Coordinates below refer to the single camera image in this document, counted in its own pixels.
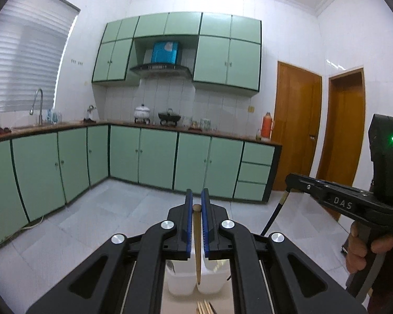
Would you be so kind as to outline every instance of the orange thermos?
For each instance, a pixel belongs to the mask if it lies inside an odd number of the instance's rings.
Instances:
[[[266,112],[262,120],[262,130],[261,130],[262,138],[269,138],[271,136],[271,129],[272,129],[272,117],[269,112]]]

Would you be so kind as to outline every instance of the tiled floor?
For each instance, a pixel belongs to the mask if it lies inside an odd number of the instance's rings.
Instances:
[[[272,192],[266,205],[212,202],[225,207],[231,219],[259,234],[281,194]],[[141,234],[183,202],[184,195],[104,181],[0,248],[1,296],[15,314],[25,313],[111,235]],[[194,197],[194,202],[201,200]],[[271,231],[285,234],[337,282],[345,284],[348,273],[340,248],[347,233],[308,195],[290,194]],[[223,313],[227,311],[218,310],[218,314]]]

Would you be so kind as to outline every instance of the triangular cutout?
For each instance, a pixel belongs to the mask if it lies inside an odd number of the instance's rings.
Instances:
[[[298,285],[304,297],[311,298],[326,290],[326,284],[319,279],[307,266],[296,256],[289,254],[288,261],[296,275]]]
[[[106,261],[108,261],[108,256],[102,256],[93,263],[89,269],[70,285],[70,292],[84,299],[90,299],[105,267]]]

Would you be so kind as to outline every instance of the white wall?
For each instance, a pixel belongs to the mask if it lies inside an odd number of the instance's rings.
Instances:
[[[373,177],[368,127],[374,113],[393,116],[393,13],[384,0],[335,0],[319,15],[319,25],[325,59],[346,70],[364,67],[365,131],[353,185],[368,190]],[[322,129],[326,126],[329,77],[341,72],[326,64]],[[322,131],[316,152],[321,152],[323,141]],[[313,175],[319,160],[316,155]],[[342,218],[341,223],[349,228],[351,221]]]
[[[199,120],[207,117],[221,131],[254,136],[262,116],[273,114],[278,60],[324,75],[324,50],[317,18],[298,6],[277,0],[132,0],[127,16],[177,11],[216,12],[262,20],[261,92],[252,98],[232,93],[195,91],[189,81],[141,80],[137,89],[108,89],[105,118],[133,120],[136,106],[144,102],[152,110],[172,107]],[[248,113],[248,106],[255,106]]]
[[[63,120],[78,120],[83,119],[87,107],[93,104],[103,117],[106,89],[91,85],[96,54],[106,23],[124,18],[131,0],[67,1],[80,8],[80,14],[61,66],[56,110],[62,112]],[[83,62],[83,65],[73,64],[72,59]],[[33,116],[29,116],[28,111],[0,113],[2,127],[35,124],[37,121],[37,112]]]

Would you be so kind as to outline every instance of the white pot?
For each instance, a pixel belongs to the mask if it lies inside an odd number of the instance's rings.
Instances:
[[[141,104],[141,106],[135,108],[134,118],[149,119],[150,109],[147,106],[144,106],[144,104]]]

